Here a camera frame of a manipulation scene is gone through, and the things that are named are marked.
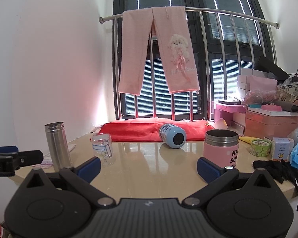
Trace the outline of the steel window guard railing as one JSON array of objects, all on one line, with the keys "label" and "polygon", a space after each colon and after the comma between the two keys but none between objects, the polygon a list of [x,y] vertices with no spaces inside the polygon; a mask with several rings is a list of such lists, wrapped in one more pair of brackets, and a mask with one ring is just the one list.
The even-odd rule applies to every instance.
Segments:
[{"label": "steel window guard railing", "polygon": [[167,90],[158,41],[148,37],[145,78],[140,96],[114,92],[115,118],[161,117],[172,120],[213,120],[217,101],[237,96],[237,77],[260,57],[276,61],[272,30],[277,22],[211,8],[187,8],[200,91],[171,94]]}]

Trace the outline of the pink children's pants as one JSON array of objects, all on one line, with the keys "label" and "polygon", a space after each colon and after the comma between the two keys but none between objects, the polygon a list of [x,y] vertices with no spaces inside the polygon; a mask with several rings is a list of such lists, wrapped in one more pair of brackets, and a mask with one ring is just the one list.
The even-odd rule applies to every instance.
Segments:
[{"label": "pink children's pants", "polygon": [[200,89],[184,6],[128,10],[122,19],[118,91],[140,95],[149,36],[157,37],[169,93]]}]

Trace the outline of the yellow banana toy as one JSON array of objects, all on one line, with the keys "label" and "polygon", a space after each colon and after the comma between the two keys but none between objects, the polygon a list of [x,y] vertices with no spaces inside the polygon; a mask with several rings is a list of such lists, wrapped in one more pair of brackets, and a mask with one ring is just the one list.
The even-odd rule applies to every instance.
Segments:
[{"label": "yellow banana toy", "polygon": [[251,136],[239,136],[239,140],[245,142],[245,143],[248,143],[248,144],[251,144],[252,141],[256,140],[257,138],[255,137],[251,137]]}]

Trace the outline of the white small product box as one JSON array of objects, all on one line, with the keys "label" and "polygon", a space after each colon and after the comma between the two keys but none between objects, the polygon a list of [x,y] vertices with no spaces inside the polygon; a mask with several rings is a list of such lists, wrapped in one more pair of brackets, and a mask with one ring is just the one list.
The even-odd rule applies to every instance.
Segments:
[{"label": "white small product box", "polygon": [[271,147],[271,157],[274,161],[284,160],[287,162],[290,158],[294,140],[291,138],[273,138]]}]

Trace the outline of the blue insulated cup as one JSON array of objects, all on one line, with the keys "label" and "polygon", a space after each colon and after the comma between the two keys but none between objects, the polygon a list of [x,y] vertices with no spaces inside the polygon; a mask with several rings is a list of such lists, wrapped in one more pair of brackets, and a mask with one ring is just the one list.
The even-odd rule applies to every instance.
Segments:
[{"label": "blue insulated cup", "polygon": [[187,139],[185,130],[173,124],[162,125],[159,129],[159,137],[172,149],[181,148]]}]

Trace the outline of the pink storage box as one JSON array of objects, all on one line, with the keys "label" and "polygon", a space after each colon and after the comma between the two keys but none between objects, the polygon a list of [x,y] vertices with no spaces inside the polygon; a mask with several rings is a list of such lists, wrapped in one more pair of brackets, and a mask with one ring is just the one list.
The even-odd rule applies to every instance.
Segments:
[{"label": "pink storage box", "polygon": [[243,105],[215,104],[214,121],[224,119],[228,126],[236,123],[245,126],[246,108]]}]

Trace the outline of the pink insulated cup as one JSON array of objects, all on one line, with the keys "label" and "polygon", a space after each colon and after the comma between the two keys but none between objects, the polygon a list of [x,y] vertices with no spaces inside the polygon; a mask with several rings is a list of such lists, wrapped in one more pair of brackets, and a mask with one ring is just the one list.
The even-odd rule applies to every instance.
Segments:
[{"label": "pink insulated cup", "polygon": [[239,136],[231,130],[209,130],[203,145],[203,156],[221,168],[235,167]]}]

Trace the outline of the red cloth flag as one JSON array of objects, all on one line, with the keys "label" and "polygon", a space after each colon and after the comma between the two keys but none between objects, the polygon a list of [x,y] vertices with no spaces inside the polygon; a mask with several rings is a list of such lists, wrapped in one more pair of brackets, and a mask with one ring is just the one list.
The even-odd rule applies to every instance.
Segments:
[{"label": "red cloth flag", "polygon": [[159,129],[165,124],[181,127],[187,134],[187,141],[203,141],[206,132],[213,129],[206,120],[138,118],[106,123],[100,128],[99,133],[109,134],[113,142],[161,142]]}]

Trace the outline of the tall stainless steel thermos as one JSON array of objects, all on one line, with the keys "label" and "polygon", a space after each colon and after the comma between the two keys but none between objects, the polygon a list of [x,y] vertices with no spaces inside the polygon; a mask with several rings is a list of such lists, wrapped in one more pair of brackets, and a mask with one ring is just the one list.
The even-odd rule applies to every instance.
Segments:
[{"label": "tall stainless steel thermos", "polygon": [[45,135],[54,170],[59,172],[63,168],[71,168],[72,162],[69,155],[64,122],[46,124]]}]

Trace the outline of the sticker sheet paper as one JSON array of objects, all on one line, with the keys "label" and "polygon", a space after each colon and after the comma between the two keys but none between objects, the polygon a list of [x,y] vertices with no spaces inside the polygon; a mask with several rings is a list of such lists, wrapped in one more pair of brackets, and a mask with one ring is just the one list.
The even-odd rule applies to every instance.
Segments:
[{"label": "sticker sheet paper", "polygon": [[[71,152],[75,147],[76,147],[75,144],[68,145],[69,152]],[[41,164],[33,165],[33,167],[42,168],[42,169],[49,169],[52,166],[53,166],[53,162],[49,153],[43,156],[43,161],[41,162]]]}]

